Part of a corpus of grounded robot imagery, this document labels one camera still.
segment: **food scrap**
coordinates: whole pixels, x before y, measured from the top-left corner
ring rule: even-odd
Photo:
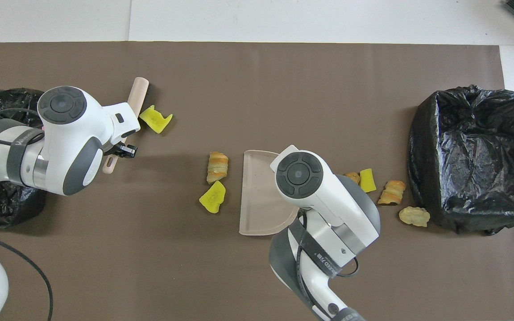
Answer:
[[[430,213],[426,209],[422,209],[422,207],[408,206],[401,210],[398,215],[402,222],[415,226],[428,227],[428,221],[430,220]]]
[[[405,190],[406,184],[403,181],[389,181],[382,191],[378,204],[400,204]]]
[[[374,177],[372,175],[372,169],[365,169],[361,171],[361,188],[365,193],[375,191],[376,184],[374,184]]]
[[[169,124],[170,120],[172,120],[172,117],[174,114],[168,115],[166,118],[160,114],[157,110],[154,109],[154,106],[150,106],[145,111],[143,111],[139,118],[141,120],[144,120],[146,124],[152,130],[154,130],[157,134],[160,134],[164,128],[166,128],[167,124]]]
[[[227,176],[227,162],[229,158],[220,152],[211,152],[207,163],[207,182],[212,184]]]
[[[353,180],[356,184],[360,184],[360,182],[361,182],[361,176],[358,175],[357,172],[345,173],[344,176],[346,176],[349,179]]]
[[[220,211],[220,204],[225,199],[225,186],[216,181],[208,191],[199,198],[199,202],[207,209],[209,213],[216,214]]]

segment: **brown mat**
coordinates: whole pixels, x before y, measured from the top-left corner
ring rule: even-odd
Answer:
[[[128,140],[135,159],[0,231],[48,274],[56,321],[314,320],[271,272],[270,237],[237,232],[243,152],[295,144],[335,173],[371,167],[376,200],[389,179],[407,181],[415,106],[435,90],[504,87],[494,46],[0,43],[0,89],[72,85],[107,105],[136,76],[152,84],[147,106],[173,112],[165,132],[143,128]],[[218,215],[198,203],[214,150],[230,157]],[[333,290],[369,321],[514,320],[514,228],[458,236],[403,224],[402,207],[379,207],[381,237]],[[37,274],[1,249],[0,261],[0,321],[45,319]]]

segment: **garbage bag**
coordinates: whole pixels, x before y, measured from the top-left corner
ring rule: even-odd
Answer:
[[[514,91],[436,91],[408,140],[410,187],[432,222],[456,233],[514,227]]]
[[[42,91],[32,89],[0,90],[0,110],[28,108],[37,111]],[[37,115],[26,112],[7,112],[2,115],[35,127],[42,124]],[[47,192],[33,187],[0,182],[0,228],[12,226],[37,216],[45,206]]]

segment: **wooden handle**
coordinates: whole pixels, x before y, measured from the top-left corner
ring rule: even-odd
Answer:
[[[144,97],[146,96],[146,92],[148,91],[149,81],[142,77],[136,77],[134,79],[134,84],[132,85],[132,89],[130,90],[130,95],[128,96],[128,104],[130,108],[134,111],[136,117],[140,114],[142,109],[142,104],[144,104]],[[116,166],[116,162],[118,162],[118,156],[116,155],[108,155],[106,157],[106,162],[104,166],[102,166],[103,173],[112,173],[114,171],[114,167]]]

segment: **yellow sponge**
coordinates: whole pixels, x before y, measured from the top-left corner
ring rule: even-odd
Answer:
[[[374,184],[374,177],[372,176],[372,169],[361,171],[361,189],[365,191],[365,193],[376,190],[376,184]]]
[[[154,110],[152,105],[145,111],[143,111],[139,117],[141,120],[144,120],[146,124],[148,124],[148,126],[152,128],[152,130],[154,130],[157,134],[160,134],[162,130],[166,128],[170,120],[172,120],[173,115],[174,114],[170,114],[169,116],[164,118],[162,114]]]
[[[220,204],[225,199],[225,186],[216,181],[208,191],[199,198],[199,202],[207,209],[209,213],[216,214],[220,211]]]

